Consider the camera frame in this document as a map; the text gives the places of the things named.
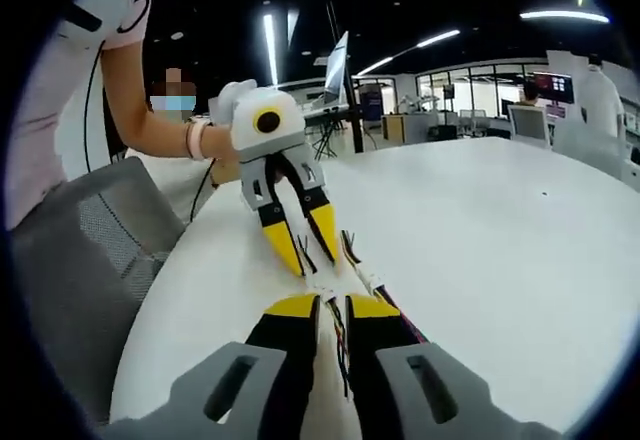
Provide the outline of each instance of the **black circular sensor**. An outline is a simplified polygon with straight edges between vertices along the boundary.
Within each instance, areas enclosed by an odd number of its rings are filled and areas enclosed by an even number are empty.
[[[280,115],[276,112],[265,112],[258,118],[256,128],[262,133],[271,133],[280,126]]]

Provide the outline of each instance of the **glass wall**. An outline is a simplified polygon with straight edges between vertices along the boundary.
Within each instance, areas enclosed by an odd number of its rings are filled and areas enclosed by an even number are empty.
[[[549,66],[536,64],[499,64],[436,72],[417,77],[417,87],[423,97],[423,108],[454,111],[462,116],[504,116],[503,102],[522,99],[525,78],[534,72],[548,72]],[[444,86],[454,86],[453,100],[444,100]]]
[[[431,75],[432,106],[438,110],[451,110],[451,101],[444,99],[444,86],[449,85],[449,72]]]
[[[469,69],[453,70],[450,72],[451,84],[453,85],[454,98],[452,108],[449,110],[459,112],[460,110],[472,110],[473,100],[471,93],[471,79]]]
[[[419,77],[418,93],[422,101],[422,109],[425,111],[433,110],[434,96],[433,85],[431,84],[431,75]]]

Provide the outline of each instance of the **black ceiling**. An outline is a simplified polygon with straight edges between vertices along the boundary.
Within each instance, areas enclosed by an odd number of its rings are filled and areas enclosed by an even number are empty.
[[[327,0],[153,0],[145,42],[149,81],[179,66],[197,84],[199,97],[215,95],[228,81],[256,78],[270,84],[262,16],[273,13],[279,28],[279,81],[322,77],[313,66],[334,45]],[[350,70],[361,69],[410,49],[375,74],[415,73],[448,65],[508,57],[545,56],[547,49],[599,53],[629,65],[629,54],[611,25],[584,21],[523,21],[536,8],[576,9],[576,0],[331,0],[341,30],[349,30]],[[586,11],[606,10],[585,0]],[[299,10],[290,45],[287,12]],[[419,41],[457,28],[442,44],[412,49]],[[170,35],[183,32],[180,40]],[[311,55],[303,56],[309,51]]]

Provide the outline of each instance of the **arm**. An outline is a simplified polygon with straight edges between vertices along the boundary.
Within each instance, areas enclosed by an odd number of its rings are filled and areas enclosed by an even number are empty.
[[[102,53],[102,75],[118,134],[129,147],[155,157],[187,157],[186,124],[175,124],[150,112],[142,74],[142,42]],[[202,153],[236,160],[227,127],[206,127]]]

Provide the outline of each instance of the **white robot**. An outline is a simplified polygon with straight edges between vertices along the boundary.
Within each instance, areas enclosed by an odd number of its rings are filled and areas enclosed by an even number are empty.
[[[254,80],[231,83],[218,97],[217,117],[231,124],[231,142],[240,157],[242,193],[260,216],[263,231],[285,264],[304,276],[298,249],[275,192],[276,174],[295,189],[300,207],[327,257],[338,246],[333,206],[323,190],[320,165],[305,141],[305,120],[291,95],[259,88]]]

